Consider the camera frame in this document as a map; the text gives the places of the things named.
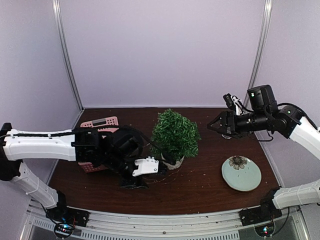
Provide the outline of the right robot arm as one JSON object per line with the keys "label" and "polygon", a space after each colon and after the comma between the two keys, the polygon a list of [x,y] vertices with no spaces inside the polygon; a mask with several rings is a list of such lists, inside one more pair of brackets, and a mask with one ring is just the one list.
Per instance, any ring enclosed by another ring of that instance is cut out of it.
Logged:
{"label": "right robot arm", "polygon": [[[277,103],[268,84],[247,90],[251,109],[227,93],[223,99],[228,108],[207,124],[207,129],[231,138],[241,139],[258,131],[278,132],[286,139],[301,145],[316,158],[320,157],[320,128],[298,106]],[[256,210],[259,220],[268,220],[276,209],[317,204],[320,201],[320,181],[294,187],[271,190]]]}

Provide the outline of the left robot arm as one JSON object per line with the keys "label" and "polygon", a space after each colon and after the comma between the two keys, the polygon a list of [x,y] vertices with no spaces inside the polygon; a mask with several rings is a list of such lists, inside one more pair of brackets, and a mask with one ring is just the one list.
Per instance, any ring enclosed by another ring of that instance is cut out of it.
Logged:
{"label": "left robot arm", "polygon": [[144,175],[164,174],[165,160],[142,157],[144,142],[160,149],[136,128],[96,125],[58,132],[30,132],[6,122],[0,130],[0,179],[13,182],[61,222],[72,218],[65,195],[49,187],[28,168],[25,159],[56,159],[105,166],[120,176],[122,187],[147,188]]}

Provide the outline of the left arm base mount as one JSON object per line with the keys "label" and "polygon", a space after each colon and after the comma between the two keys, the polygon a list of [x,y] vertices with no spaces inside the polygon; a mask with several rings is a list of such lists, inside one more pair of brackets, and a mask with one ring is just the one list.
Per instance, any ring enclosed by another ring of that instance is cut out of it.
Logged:
{"label": "left arm base mount", "polygon": [[75,208],[45,208],[42,205],[45,216],[54,224],[53,233],[58,239],[70,237],[76,230],[76,227],[86,227],[89,221],[90,213],[85,210]]}

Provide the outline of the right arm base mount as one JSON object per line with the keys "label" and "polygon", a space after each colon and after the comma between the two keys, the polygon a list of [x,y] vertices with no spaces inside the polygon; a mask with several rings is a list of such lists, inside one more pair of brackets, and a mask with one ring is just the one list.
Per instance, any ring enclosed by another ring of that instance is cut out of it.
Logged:
{"label": "right arm base mount", "polygon": [[238,214],[243,227],[253,225],[255,233],[263,238],[276,233],[275,219],[283,215],[279,209],[268,210],[261,206],[243,208]]}

